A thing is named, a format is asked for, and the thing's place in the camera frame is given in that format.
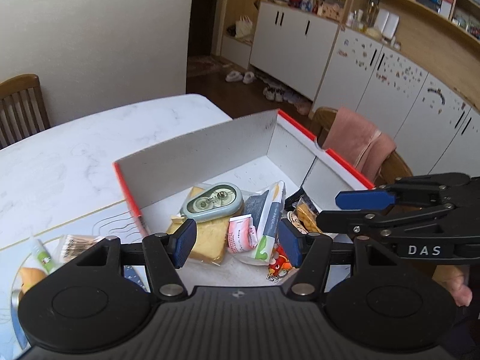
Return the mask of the person's right hand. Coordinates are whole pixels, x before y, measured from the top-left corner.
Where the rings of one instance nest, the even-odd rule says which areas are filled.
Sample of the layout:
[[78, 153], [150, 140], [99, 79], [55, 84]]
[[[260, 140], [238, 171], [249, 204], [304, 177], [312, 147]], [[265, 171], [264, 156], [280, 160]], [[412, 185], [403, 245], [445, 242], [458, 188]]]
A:
[[473, 299], [468, 287], [470, 267], [466, 265], [438, 265], [432, 279], [449, 291], [457, 306], [469, 306]]

